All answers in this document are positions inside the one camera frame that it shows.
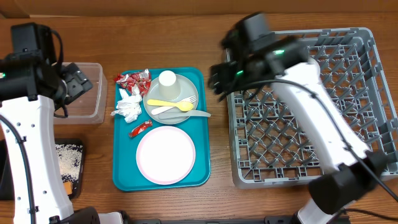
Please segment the orange food cube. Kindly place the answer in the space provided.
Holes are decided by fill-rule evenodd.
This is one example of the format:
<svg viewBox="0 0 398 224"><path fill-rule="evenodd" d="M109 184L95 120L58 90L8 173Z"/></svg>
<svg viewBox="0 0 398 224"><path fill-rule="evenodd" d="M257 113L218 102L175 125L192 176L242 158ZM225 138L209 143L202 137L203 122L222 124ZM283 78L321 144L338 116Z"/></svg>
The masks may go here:
<svg viewBox="0 0 398 224"><path fill-rule="evenodd" d="M65 188L67 195L71 195L73 193L73 183L72 182L70 182L70 181L64 182L63 186Z"/></svg>

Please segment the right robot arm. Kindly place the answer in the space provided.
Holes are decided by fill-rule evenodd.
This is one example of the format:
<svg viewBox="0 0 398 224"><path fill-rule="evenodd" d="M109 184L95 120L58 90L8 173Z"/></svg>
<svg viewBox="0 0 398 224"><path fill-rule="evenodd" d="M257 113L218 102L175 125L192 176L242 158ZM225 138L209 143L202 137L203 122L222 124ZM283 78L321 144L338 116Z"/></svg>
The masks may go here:
<svg viewBox="0 0 398 224"><path fill-rule="evenodd" d="M270 86L315 147L323 175L308 185L310 200L294 223L333 223L375 186L387 156L373 152L337 110L320 79L320 66L289 35L278 39L261 12L235 23L221 41L226 61L210 68L208 86L220 98Z"/></svg>

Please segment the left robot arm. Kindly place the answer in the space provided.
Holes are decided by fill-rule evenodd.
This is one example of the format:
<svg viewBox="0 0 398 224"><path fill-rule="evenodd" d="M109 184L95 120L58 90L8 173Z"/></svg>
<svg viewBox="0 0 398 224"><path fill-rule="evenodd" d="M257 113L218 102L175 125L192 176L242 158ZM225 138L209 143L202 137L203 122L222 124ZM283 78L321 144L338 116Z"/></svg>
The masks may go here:
<svg viewBox="0 0 398 224"><path fill-rule="evenodd" d="M73 208L60 174L53 122L58 109L92 82L53 42L57 31L34 22L11 27L13 51L1 60L1 127L14 187L14 223L125 223L121 212Z"/></svg>

